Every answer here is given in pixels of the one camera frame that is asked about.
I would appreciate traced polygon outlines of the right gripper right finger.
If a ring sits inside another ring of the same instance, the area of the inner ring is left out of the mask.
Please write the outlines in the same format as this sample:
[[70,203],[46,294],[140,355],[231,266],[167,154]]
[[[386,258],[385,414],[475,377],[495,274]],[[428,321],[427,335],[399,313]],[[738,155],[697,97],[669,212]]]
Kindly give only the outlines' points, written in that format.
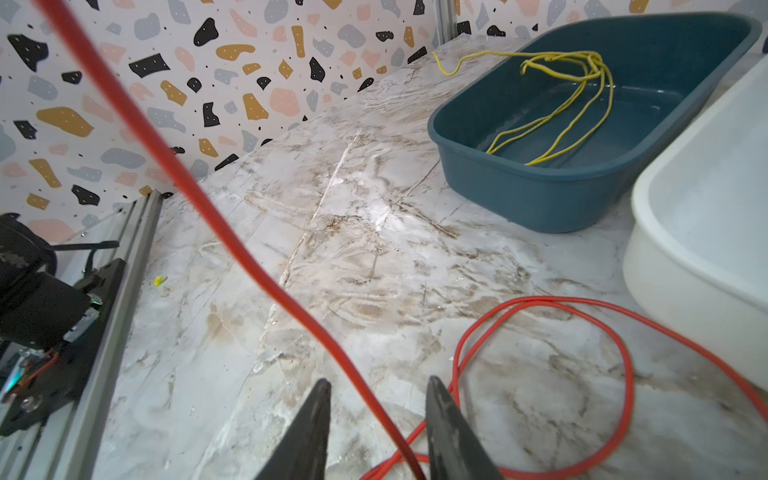
[[432,480],[502,479],[437,376],[428,381],[425,420]]

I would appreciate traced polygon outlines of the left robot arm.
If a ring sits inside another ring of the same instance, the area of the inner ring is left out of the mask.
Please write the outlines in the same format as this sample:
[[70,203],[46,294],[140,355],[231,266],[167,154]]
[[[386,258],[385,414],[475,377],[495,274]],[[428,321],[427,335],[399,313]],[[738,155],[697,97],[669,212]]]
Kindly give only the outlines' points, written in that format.
[[90,308],[82,291],[55,277],[51,245],[18,221],[1,216],[1,338],[35,350],[59,344]]

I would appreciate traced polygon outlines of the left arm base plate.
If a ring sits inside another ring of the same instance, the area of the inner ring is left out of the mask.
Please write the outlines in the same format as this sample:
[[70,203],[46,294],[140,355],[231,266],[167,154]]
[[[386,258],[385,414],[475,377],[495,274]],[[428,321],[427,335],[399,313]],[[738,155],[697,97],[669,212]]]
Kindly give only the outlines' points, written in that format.
[[22,363],[21,376],[3,394],[10,404],[2,418],[2,436],[40,423],[80,398],[110,324],[125,267],[123,260],[116,259],[71,285],[90,297],[90,308],[59,344]]

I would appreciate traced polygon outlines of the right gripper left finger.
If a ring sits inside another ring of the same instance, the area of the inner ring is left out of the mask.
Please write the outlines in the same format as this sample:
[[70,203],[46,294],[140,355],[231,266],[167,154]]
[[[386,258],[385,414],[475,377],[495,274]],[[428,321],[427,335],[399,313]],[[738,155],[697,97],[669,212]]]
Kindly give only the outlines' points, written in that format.
[[315,383],[257,480],[325,478],[331,391],[328,380]]

